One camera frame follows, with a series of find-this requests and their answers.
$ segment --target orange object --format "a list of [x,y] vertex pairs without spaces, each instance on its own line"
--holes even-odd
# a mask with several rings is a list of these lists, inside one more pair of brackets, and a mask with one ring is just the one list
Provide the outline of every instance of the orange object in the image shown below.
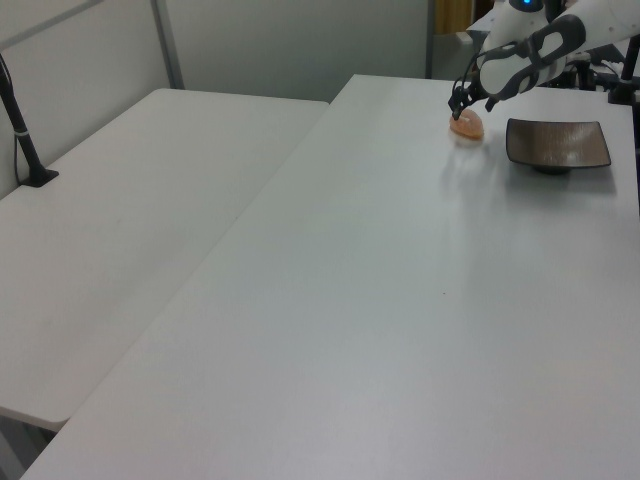
[[458,135],[471,138],[473,140],[480,140],[484,137],[484,127],[482,125],[482,119],[473,110],[468,108],[462,112],[460,118],[456,121],[453,117],[449,118],[449,126]]

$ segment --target brown dish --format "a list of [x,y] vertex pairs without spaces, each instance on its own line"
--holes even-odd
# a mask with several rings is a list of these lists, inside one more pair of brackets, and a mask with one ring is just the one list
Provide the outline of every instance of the brown dish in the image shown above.
[[512,118],[507,125],[507,155],[512,162],[549,174],[611,165],[598,122],[532,122]]

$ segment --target gray floor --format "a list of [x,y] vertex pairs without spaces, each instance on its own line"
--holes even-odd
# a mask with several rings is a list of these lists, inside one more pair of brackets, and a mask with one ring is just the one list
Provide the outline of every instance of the gray floor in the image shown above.
[[46,446],[40,429],[0,417],[0,480],[18,480]]

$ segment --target dark plate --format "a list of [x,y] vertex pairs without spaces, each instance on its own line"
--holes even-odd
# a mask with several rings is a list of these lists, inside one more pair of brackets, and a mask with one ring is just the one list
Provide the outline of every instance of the dark plate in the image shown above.
[[598,122],[532,122],[512,118],[507,125],[507,155],[512,162],[550,174],[611,165]]

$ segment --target white wall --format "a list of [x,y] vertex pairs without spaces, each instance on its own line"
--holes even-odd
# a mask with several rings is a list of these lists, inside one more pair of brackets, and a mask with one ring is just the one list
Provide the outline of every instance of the white wall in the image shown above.
[[0,47],[24,32],[91,3],[89,0],[0,0]]
[[331,101],[355,73],[424,78],[427,0],[160,0],[185,87]]
[[[168,86],[149,0],[106,0],[2,53],[45,165]],[[1,108],[0,198],[15,188],[12,132]]]

